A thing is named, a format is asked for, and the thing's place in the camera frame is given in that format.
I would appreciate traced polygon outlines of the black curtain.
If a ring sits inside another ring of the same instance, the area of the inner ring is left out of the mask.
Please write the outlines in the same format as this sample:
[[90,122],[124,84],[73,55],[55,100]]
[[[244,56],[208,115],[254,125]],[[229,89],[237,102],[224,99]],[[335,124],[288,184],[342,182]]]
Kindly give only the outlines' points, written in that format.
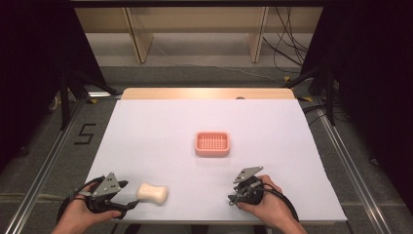
[[33,135],[63,75],[105,83],[70,0],[0,0],[0,172]]
[[413,0],[331,0],[302,70],[328,53],[344,108],[413,214]]

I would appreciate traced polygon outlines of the person's left hand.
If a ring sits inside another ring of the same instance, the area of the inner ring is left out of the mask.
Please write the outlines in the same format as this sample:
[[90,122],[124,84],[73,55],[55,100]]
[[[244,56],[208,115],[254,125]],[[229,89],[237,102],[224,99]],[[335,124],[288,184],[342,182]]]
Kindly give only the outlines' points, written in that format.
[[86,231],[97,223],[111,220],[120,215],[117,211],[108,211],[101,214],[94,214],[86,205],[86,197],[78,194],[67,206],[59,223],[74,223],[75,225],[82,225]]

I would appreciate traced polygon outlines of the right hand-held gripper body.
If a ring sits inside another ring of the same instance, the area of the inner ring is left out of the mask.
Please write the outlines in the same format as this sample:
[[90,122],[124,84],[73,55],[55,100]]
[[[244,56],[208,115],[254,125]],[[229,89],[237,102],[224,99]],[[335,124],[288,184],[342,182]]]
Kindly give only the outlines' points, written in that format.
[[256,174],[262,170],[262,166],[244,168],[236,176],[233,181],[235,193],[232,195],[240,196],[239,203],[258,205],[261,202],[264,185]]

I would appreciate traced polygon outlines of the white table cover sheet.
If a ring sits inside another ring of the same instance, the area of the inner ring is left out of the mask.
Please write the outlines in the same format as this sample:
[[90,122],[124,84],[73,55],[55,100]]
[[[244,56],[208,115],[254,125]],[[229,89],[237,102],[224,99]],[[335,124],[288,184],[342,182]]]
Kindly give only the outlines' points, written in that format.
[[[199,132],[230,136],[226,157],[195,153]],[[144,202],[126,219],[142,223],[253,223],[229,205],[233,181],[248,167],[282,188],[301,221],[343,221],[305,115],[295,99],[158,99],[116,103],[89,176],[114,173],[127,203],[147,182],[169,189],[162,206]]]

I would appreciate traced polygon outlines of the wooden table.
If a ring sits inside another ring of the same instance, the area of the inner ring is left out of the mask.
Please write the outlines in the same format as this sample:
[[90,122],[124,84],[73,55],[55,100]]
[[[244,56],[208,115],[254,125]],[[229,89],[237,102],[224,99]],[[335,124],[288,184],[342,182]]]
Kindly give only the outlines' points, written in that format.
[[285,88],[127,88],[122,99],[295,99]]

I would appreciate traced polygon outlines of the aluminium floor rail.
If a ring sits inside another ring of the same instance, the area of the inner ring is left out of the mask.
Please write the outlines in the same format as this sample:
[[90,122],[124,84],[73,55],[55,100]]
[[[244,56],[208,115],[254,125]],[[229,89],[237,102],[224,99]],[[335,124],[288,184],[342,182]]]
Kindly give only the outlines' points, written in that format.
[[344,141],[339,135],[335,126],[327,118],[327,111],[318,111],[321,122],[340,158],[340,161],[348,175],[349,180],[360,200],[373,228],[377,234],[393,234],[383,212],[378,206],[374,196],[368,189],[364,179],[357,169],[351,154],[349,153]]
[[55,227],[61,201],[77,184],[57,165],[84,104],[82,99],[69,104],[65,128],[60,126],[60,110],[49,111],[22,153],[0,175],[0,234],[48,234]]

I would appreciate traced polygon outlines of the black overhead bar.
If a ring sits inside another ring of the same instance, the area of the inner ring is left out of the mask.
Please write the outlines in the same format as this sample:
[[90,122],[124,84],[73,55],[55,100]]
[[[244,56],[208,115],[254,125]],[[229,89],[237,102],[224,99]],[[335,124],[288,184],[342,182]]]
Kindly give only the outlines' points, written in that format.
[[321,7],[330,0],[69,0],[76,8],[116,7]]

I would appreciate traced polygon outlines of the cream soap bar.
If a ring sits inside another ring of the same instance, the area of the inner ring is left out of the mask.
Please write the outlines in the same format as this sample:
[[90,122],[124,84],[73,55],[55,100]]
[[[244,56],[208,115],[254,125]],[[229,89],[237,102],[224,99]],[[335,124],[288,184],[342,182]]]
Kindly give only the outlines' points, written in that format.
[[163,205],[169,195],[169,189],[163,185],[152,185],[141,183],[136,190],[136,198],[140,201],[147,201],[157,205]]

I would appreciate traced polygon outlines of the person's right hand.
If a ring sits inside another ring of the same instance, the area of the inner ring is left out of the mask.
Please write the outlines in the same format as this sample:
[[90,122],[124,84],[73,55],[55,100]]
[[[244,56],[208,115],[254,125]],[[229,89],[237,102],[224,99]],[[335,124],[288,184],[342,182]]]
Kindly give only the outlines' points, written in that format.
[[295,219],[285,202],[274,194],[265,192],[262,201],[258,205],[238,203],[237,207],[242,211],[251,213],[265,224],[279,229],[279,224],[284,220]]

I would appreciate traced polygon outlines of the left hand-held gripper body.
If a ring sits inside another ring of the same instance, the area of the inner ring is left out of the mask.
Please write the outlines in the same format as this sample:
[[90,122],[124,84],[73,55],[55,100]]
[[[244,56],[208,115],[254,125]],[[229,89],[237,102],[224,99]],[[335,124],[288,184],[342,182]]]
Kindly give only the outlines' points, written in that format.
[[[92,186],[91,195],[87,197],[88,209],[94,214],[101,214],[110,210],[111,201],[123,188],[119,187],[118,179],[113,173],[99,177],[96,184]],[[123,218],[127,212],[120,212],[119,218]]]

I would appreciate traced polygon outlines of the black metal stand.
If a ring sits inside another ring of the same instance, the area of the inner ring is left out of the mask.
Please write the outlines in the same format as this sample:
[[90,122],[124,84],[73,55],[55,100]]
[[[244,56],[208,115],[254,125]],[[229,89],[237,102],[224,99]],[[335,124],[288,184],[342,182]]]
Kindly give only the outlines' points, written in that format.
[[97,87],[108,93],[110,96],[118,96],[121,94],[121,92],[109,87],[104,79],[98,80],[84,72],[74,69],[66,69],[62,72],[59,81],[59,94],[62,113],[62,122],[60,128],[62,130],[64,130],[71,121],[68,91],[71,91],[76,99],[85,99],[89,96],[89,93],[85,88],[86,85]]
[[284,87],[291,89],[307,79],[312,78],[313,81],[308,89],[312,96],[318,96],[322,92],[326,94],[326,117],[332,126],[335,125],[333,116],[334,103],[334,75],[328,65],[318,65],[308,71],[300,74],[297,78],[287,82]]

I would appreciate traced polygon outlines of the beige wooden shelf unit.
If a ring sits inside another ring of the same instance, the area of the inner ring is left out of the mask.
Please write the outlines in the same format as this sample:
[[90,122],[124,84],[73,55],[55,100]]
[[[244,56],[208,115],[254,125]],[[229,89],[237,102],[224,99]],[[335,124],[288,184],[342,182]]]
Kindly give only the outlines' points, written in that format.
[[115,7],[76,8],[87,33],[127,33],[135,60],[144,63],[156,33],[244,33],[252,62],[261,54],[263,36],[315,31],[321,7]]

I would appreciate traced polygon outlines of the pink soap dish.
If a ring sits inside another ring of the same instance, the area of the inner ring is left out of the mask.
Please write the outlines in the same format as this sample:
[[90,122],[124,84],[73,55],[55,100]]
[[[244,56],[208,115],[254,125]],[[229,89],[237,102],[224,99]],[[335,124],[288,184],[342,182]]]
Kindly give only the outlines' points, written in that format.
[[226,157],[230,153],[230,136],[225,132],[199,132],[195,153],[200,157]]

